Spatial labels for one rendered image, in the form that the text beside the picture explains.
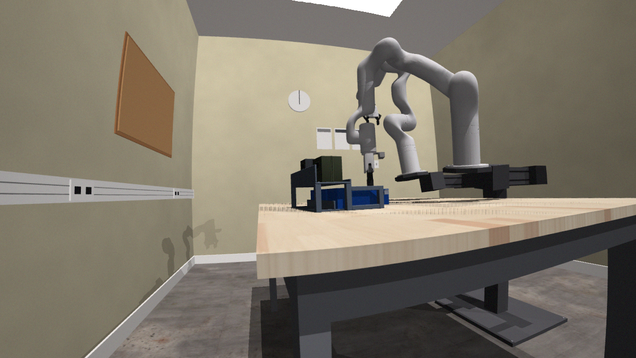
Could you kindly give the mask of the olive green case with orange latches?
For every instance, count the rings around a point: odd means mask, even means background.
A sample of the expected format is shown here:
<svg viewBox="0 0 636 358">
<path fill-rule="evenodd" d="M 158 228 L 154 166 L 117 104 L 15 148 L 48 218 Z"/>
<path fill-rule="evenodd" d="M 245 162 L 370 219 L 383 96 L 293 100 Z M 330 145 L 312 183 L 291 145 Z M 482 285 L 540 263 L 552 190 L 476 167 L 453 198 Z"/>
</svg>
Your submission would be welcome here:
<svg viewBox="0 0 636 358">
<path fill-rule="evenodd" d="M 317 182 L 342 182 L 342 156 L 319 156 L 313 164 L 317 164 Z"/>
</svg>

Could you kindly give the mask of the dark grey case with orange latches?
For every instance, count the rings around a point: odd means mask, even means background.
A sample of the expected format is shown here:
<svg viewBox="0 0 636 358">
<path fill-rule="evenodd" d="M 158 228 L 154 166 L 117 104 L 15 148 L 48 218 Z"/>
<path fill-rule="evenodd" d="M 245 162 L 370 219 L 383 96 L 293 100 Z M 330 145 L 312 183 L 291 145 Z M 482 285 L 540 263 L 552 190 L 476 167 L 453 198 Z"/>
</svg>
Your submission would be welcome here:
<svg viewBox="0 0 636 358">
<path fill-rule="evenodd" d="M 301 170 L 313 166 L 313 159 L 304 159 L 300 162 Z"/>
</svg>

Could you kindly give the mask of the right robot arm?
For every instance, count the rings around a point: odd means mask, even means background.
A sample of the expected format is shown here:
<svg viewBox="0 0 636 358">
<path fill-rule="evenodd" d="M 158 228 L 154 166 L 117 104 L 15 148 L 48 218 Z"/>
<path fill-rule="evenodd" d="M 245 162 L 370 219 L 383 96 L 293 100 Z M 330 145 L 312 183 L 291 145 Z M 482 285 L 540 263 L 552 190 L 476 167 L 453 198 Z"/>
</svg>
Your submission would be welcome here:
<svg viewBox="0 0 636 358">
<path fill-rule="evenodd" d="M 406 97 L 406 80 L 409 78 L 410 73 L 396 70 L 385 61 L 374 75 L 375 87 L 382 83 L 386 73 L 398 74 L 398 78 L 391 85 L 391 93 L 392 101 L 401 114 L 387 115 L 384 118 L 383 126 L 385 131 L 396 142 L 400 168 L 402 169 L 401 175 L 425 172 L 426 170 L 420 169 L 414 139 L 405 133 L 406 131 L 412 131 L 417 125 L 416 115 L 412 111 Z"/>
</svg>

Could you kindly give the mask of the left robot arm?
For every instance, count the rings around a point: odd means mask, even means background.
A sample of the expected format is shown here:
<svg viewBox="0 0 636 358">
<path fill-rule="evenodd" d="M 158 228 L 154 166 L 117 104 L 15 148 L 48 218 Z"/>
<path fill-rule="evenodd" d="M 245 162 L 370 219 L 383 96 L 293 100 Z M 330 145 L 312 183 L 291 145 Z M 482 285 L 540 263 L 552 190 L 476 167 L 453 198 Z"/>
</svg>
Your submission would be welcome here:
<svg viewBox="0 0 636 358">
<path fill-rule="evenodd" d="M 374 75 L 385 61 L 396 70 L 424 80 L 450 99 L 453 164 L 446 168 L 489 167 L 489 164 L 480 164 L 479 95 L 475 75 L 468 71 L 453 74 L 421 54 L 405 52 L 391 37 L 380 40 L 372 52 L 358 64 L 358 109 L 347 121 L 347 143 L 360 144 L 361 154 L 376 153 L 378 159 L 385 158 L 385 152 L 376 150 L 374 123 L 360 124 L 359 130 L 355 130 L 355 123 L 359 118 L 372 115 L 375 111 Z"/>
</svg>

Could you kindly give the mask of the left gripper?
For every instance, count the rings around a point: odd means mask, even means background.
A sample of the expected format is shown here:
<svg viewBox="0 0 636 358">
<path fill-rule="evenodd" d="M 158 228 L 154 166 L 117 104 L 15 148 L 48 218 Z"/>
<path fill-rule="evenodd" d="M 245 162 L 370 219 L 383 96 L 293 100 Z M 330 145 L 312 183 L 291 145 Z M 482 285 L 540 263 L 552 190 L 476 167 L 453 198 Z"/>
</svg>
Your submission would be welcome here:
<svg viewBox="0 0 636 358">
<path fill-rule="evenodd" d="M 372 178 L 372 173 L 374 172 L 374 155 L 376 153 L 363 153 L 364 156 L 364 174 L 367 172 L 367 186 L 374 185 L 374 179 Z"/>
</svg>

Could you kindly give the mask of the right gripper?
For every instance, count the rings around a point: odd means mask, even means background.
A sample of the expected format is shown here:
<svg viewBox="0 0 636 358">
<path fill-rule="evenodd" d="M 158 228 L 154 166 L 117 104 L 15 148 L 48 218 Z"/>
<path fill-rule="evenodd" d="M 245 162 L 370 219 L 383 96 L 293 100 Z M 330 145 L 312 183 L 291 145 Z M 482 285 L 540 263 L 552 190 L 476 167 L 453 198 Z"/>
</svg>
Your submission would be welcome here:
<svg viewBox="0 0 636 358">
<path fill-rule="evenodd" d="M 368 117 L 367 117 L 367 116 L 368 116 Z M 376 120 L 377 120 L 377 125 L 379 125 L 379 119 L 382 117 L 382 115 L 379 115 L 379 114 L 378 114 L 378 110 L 377 110 L 376 105 L 375 105 L 375 111 L 374 111 L 374 113 L 372 113 L 372 115 L 367 115 L 367 116 L 366 116 L 366 117 L 365 117 L 365 116 L 363 116 L 363 118 L 366 120 L 366 123 L 369 123 L 369 118 L 376 118 Z M 378 117 L 378 116 L 379 116 L 379 117 Z"/>
</svg>

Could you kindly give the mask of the grey metal shelf rack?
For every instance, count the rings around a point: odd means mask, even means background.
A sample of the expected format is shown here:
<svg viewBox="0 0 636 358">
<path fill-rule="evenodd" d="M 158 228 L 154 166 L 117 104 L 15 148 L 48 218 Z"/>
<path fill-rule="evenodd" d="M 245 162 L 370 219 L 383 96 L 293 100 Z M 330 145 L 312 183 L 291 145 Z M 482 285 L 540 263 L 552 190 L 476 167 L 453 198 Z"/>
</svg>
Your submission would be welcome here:
<svg viewBox="0 0 636 358">
<path fill-rule="evenodd" d="M 317 182 L 317 164 L 291 174 L 292 180 L 292 208 L 311 212 L 327 211 L 351 211 L 384 208 L 384 195 L 388 195 L 388 189 L 383 191 L 383 186 L 352 186 L 351 180 L 343 182 Z M 322 200 L 321 187 L 344 184 L 344 209 L 336 209 L 335 201 Z M 296 188 L 313 188 L 314 200 L 307 200 L 307 206 L 296 206 Z M 377 190 L 377 204 L 352 205 L 352 191 Z"/>
</svg>

